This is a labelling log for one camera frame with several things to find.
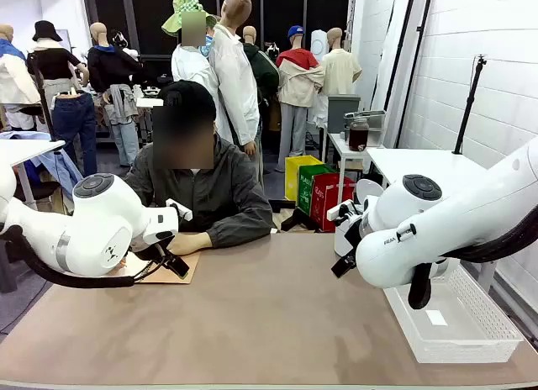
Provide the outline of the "person's left hand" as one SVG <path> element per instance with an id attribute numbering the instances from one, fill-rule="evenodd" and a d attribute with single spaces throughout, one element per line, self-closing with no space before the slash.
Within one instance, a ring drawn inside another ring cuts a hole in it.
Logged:
<path id="1" fill-rule="evenodd" d="M 207 232 L 196 234 L 177 233 L 166 249 L 175 256 L 187 256 L 199 250 L 212 247 L 213 244 Z"/>

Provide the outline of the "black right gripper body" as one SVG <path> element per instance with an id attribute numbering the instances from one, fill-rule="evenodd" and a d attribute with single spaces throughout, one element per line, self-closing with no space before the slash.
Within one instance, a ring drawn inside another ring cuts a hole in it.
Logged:
<path id="1" fill-rule="evenodd" d="M 345 220 L 341 224 L 343 237 L 349 244 L 357 244 L 361 240 L 359 227 L 363 217 L 364 208 L 359 203 L 345 201 Z"/>

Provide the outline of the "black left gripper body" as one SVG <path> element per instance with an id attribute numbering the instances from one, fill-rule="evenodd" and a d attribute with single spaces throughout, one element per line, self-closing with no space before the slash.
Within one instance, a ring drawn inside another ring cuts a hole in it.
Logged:
<path id="1" fill-rule="evenodd" d="M 171 260 L 174 255 L 167 249 L 174 236 L 160 240 L 155 244 L 145 243 L 139 236 L 133 239 L 133 253 L 143 261 L 152 261 L 158 264 L 162 258 Z"/>

